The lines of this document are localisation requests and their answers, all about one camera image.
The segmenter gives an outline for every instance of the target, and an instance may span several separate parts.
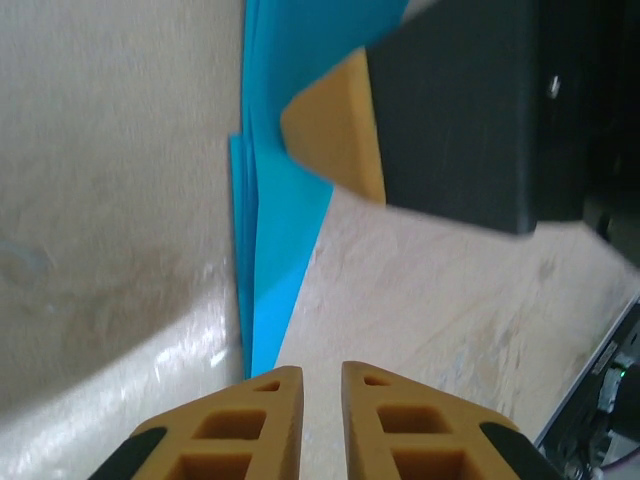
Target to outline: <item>marble surface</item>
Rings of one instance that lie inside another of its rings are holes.
[[[240,379],[242,2],[0,7],[0,479],[82,479],[141,421]],[[579,225],[513,239],[337,191],[279,359],[305,369],[301,478],[345,478],[343,360],[533,437],[638,286]]]
[[[343,361],[495,409],[533,440],[639,287],[580,224],[516,239],[337,191],[278,360],[304,369],[301,478],[346,478]]]

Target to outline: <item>blue paper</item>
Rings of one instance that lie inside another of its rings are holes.
[[[302,89],[400,23],[407,0],[247,0],[243,132],[231,140],[245,372],[273,368],[332,186],[286,154],[280,114]]]

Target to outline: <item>black object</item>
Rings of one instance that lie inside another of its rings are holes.
[[[535,6],[438,2],[367,49],[388,204],[535,228]]]
[[[156,427],[128,438],[89,480],[131,480],[166,433],[166,428]]]
[[[631,365],[618,387],[611,429],[634,442],[640,442],[640,365]]]
[[[491,422],[483,423],[480,429],[521,480],[562,480],[563,477],[521,433]]]
[[[640,265],[640,0],[447,0],[367,60],[388,204]]]
[[[610,445],[610,439],[606,435],[610,428],[610,419],[598,410],[598,400],[604,377],[620,353],[630,358],[640,358],[638,303],[631,305],[622,315],[615,330],[600,345],[551,419],[548,428],[536,441],[536,446],[541,447],[547,459],[561,471],[570,463],[597,467],[604,460]],[[632,385],[635,385],[636,381],[631,380],[630,390],[634,388]],[[632,418],[634,414],[627,409],[632,408],[632,405],[637,407],[640,404],[640,396],[636,392],[635,396],[626,396],[626,399],[621,411],[626,412],[623,414],[624,418],[627,418],[627,415]]]

